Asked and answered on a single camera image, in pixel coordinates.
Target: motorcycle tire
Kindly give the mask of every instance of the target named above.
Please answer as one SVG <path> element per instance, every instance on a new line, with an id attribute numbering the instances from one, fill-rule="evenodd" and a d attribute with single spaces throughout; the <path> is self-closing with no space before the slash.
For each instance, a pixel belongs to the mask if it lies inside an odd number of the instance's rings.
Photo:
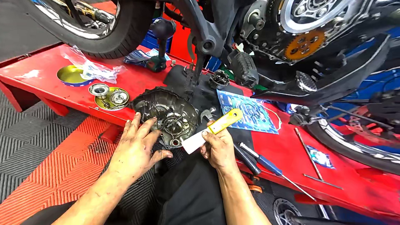
<path id="1" fill-rule="evenodd" d="M 355 151 L 349 147 L 346 147 L 334 140 L 331 136 L 329 136 L 326 131 L 320 126 L 318 122 L 315 122 L 311 125 L 307 125 L 308 131 L 313 135 L 317 140 L 319 140 L 322 144 L 326 145 L 328 148 L 344 155 L 347 158 L 350 158 L 354 161 L 362 163 L 364 165 L 380 169 L 385 172 L 393 173 L 396 175 L 400 175 L 400 164 L 396 162 L 392 162 L 389 159 L 380 159 L 373 157 L 368 153 L 361 153 Z"/>
<path id="2" fill-rule="evenodd" d="M 41 12 L 31 0 L 20 1 L 22 7 L 48 32 L 62 42 L 76 45 L 83 53 L 103 59 L 114 59 L 128 55 L 144 39 L 152 22 L 155 1 L 118 0 L 119 14 L 113 31 L 102 39 L 86 39 L 78 36 Z"/>

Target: spring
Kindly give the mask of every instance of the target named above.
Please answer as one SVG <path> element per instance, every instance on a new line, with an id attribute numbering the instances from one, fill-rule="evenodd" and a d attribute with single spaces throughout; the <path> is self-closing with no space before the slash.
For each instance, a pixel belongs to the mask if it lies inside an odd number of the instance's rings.
<path id="1" fill-rule="evenodd" d="M 191 82 L 191 80 L 192 80 L 192 75 L 193 75 L 193 67 L 194 67 L 194 64 L 193 64 L 193 63 L 191 63 L 191 64 L 189 65 L 189 68 L 188 68 L 188 70 L 186 71 L 185 90 L 187 90 L 187 89 L 188 89 L 188 87 L 189 87 L 189 84 L 190 84 L 190 82 Z"/>

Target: front wheel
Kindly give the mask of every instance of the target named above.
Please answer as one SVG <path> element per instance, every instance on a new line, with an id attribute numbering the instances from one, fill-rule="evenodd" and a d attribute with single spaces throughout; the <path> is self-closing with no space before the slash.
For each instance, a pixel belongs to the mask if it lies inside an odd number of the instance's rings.
<path id="1" fill-rule="evenodd" d="M 79 20 L 65 1 L 20 2 L 37 23 L 64 43 L 76 45 L 89 56 L 107 59 L 123 57 L 136 49 L 148 31 L 155 9 L 153 1 L 113 0 L 97 3 L 101 4 L 97 8 L 72 0 Z"/>
<path id="2" fill-rule="evenodd" d="M 326 119 L 307 125 L 307 128 L 317 140 L 347 158 L 400 175 L 400 154 L 386 152 L 357 141 L 349 141 Z"/>

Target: red workbench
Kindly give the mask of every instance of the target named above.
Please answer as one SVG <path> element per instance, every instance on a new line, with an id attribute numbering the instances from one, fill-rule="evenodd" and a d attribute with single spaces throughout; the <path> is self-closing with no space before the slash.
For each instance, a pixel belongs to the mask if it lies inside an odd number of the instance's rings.
<path id="1" fill-rule="evenodd" d="M 171 58 L 176 59 L 177 64 L 187 65 L 183 60 L 173 56 Z M 122 64 L 121 59 L 97 62 L 110 68 Z M 68 106 L 120 126 L 133 117 L 134 111 L 128 108 L 114 112 L 98 109 L 94 97 L 88 92 L 88 86 L 70 87 L 62 84 L 56 73 L 61 67 L 70 64 L 67 59 L 61 57 L 59 47 L 48 49 L 0 68 L 0 89 L 18 111 L 28 108 L 40 99 L 59 115 L 66 115 Z M 126 64 L 125 67 L 128 71 L 118 75 L 117 84 L 108 85 L 125 89 L 131 100 L 142 94 L 145 89 L 164 86 L 162 82 L 171 68 L 168 65 L 165 71 L 152 73 L 140 66 Z M 241 89 L 246 96 L 252 93 L 249 89 Z M 317 177 L 317 174 L 294 132 L 294 126 L 288 124 L 289 115 L 271 104 L 265 106 L 278 114 L 282 120 L 282 128 L 279 135 L 252 131 L 256 152 L 275 163 L 288 178 L 318 198 L 320 204 L 338 205 L 374 218 L 400 221 L 398 176 L 382 174 L 378 170 L 349 160 L 326 148 L 299 127 L 305 143 L 329 154 L 336 168 L 328 169 L 318 165 L 324 180 L 343 189 L 305 177 L 303 174 L 313 177 Z M 277 117 L 272 113 L 270 117 L 277 126 Z M 239 166 L 248 171 L 241 163 Z M 263 170 L 260 177 L 296 189 L 286 180 L 271 174 L 261 165 L 258 166 Z M 298 195 L 296 200 L 315 203 L 305 195 Z"/>

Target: black floor mat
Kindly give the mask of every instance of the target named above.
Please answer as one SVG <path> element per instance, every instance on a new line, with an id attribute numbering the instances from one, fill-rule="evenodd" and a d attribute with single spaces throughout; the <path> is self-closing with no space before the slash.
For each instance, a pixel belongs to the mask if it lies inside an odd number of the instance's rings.
<path id="1" fill-rule="evenodd" d="M 162 149 L 162 145 L 156 143 L 153 146 L 153 151 L 159 149 Z M 174 149 L 171 152 L 174 157 L 172 159 L 165 158 L 162 162 L 166 169 L 171 169 L 188 155 L 182 149 Z M 106 171 L 109 163 L 110 161 L 108 161 L 101 174 Z M 121 210 L 120 213 L 123 217 L 128 218 L 132 225 L 154 224 L 158 219 L 160 208 L 154 194 L 155 176 L 153 167 L 128 188 L 118 203 L 117 207 Z"/>
<path id="2" fill-rule="evenodd" d="M 0 203 L 87 117 L 56 115 L 43 102 L 16 112 L 0 91 Z"/>

